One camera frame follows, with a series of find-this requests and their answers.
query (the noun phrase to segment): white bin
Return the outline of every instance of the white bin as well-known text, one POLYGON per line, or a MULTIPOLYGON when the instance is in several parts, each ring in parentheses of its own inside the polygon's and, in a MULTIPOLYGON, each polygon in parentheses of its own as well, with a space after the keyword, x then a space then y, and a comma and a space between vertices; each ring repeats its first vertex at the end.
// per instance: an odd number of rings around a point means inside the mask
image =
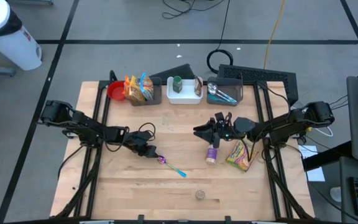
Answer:
POLYGON ((42 49, 5 0, 0 0, 0 53, 28 71, 41 64, 42 49))

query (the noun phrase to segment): silverware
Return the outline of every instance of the silverware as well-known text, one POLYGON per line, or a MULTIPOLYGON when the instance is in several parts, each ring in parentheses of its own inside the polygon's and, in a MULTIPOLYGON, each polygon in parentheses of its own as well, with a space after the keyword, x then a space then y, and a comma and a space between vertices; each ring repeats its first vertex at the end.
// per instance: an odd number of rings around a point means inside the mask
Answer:
POLYGON ((231 98, 229 95, 225 94, 221 90, 218 90, 218 86, 215 83, 208 83, 208 93, 212 95, 217 95, 222 99, 226 100, 227 102, 237 103, 237 100, 231 98))

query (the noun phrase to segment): snack bag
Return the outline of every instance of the snack bag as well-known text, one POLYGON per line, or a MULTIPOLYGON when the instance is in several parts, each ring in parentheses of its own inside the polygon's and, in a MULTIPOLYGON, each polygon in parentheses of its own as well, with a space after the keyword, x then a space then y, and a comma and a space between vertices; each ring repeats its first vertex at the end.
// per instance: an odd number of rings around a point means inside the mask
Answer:
POLYGON ((250 143, 246 138, 243 139, 246 145, 242 141, 238 141, 236 146, 233 149, 231 155, 226 159, 226 162, 230 163, 234 167, 247 172, 251 166, 251 162, 255 159, 258 154, 257 151, 252 153, 251 160, 248 162, 247 154, 250 153, 252 143, 250 143))
POLYGON ((125 81, 124 81, 124 91, 122 94, 125 95, 125 97, 129 100, 129 86, 131 84, 131 81, 129 81, 129 77, 125 75, 125 81))
POLYGON ((129 84, 129 100, 132 102, 144 102, 145 98, 140 90, 139 81, 137 78, 133 75, 131 82, 129 84))
POLYGON ((140 78, 140 90, 147 101, 152 101, 154 97, 154 86, 153 82, 149 77, 146 77, 146 73, 143 73, 140 78))
POLYGON ((195 85, 194 85, 194 93, 197 96, 201 96, 201 89, 203 87, 203 82, 195 75, 195 85))

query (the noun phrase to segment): wooden tabletop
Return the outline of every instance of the wooden tabletop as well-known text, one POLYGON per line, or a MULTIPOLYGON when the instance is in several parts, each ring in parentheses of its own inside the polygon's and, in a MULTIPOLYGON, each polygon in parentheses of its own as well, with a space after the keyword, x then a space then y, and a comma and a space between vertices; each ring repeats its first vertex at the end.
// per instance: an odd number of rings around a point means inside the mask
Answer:
MULTIPOLYGON (((285 95, 282 82, 270 82, 268 86, 285 95)), ((76 109, 89 117, 93 114, 97 87, 98 82, 83 82, 81 87, 76 109)), ((133 107, 128 102, 112 101, 107 125, 128 126, 131 131, 137 131, 142 124, 153 123, 157 128, 156 140, 150 144, 156 146, 157 153, 165 156, 169 163, 185 172, 187 178, 156 159, 139 157, 124 147, 117 152, 103 148, 92 218, 136 220, 143 214, 147 220, 224 220, 226 215, 232 220, 274 220, 267 169, 260 153, 250 169, 243 172, 225 162, 237 141, 221 140, 217 163, 207 165, 208 143, 193 135, 195 126, 205 124, 218 112, 224 115, 231 112, 233 121, 238 116, 258 121, 253 87, 244 86, 244 99, 235 107, 210 105, 205 97, 198 105, 171 105, 165 97, 165 86, 162 93, 162 103, 154 106, 133 107), (196 199, 197 190, 205 192, 205 199, 196 199)), ((262 90, 260 95, 267 120, 262 90)), ((288 112, 282 98, 270 94, 270 100, 275 117, 288 112)), ((295 140, 287 144, 298 147, 295 140)), ((65 157, 78 146, 78 139, 68 140, 65 157)), ((262 143, 258 142, 255 149, 260 151, 262 143)), ((290 147, 281 152, 288 189, 306 212, 314 216, 299 152, 290 147)), ((84 156, 85 150, 62 169, 51 215, 60 212, 78 188, 84 156)), ((285 217, 283 196, 278 187, 277 192, 281 216, 285 217)), ((81 214, 85 214, 87 201, 88 191, 81 214)))

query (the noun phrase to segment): white paper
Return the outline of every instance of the white paper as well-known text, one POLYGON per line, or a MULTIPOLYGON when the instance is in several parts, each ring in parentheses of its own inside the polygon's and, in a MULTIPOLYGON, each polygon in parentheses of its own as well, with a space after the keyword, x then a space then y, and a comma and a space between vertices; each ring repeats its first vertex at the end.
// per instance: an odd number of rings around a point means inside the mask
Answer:
MULTIPOLYGON (((298 146, 299 150, 302 153, 302 157, 306 159, 307 157, 311 157, 317 155, 317 148, 316 146, 298 146)), ((311 182, 325 182, 326 179, 324 178, 323 168, 319 167, 314 170, 308 171, 309 181, 311 182)))

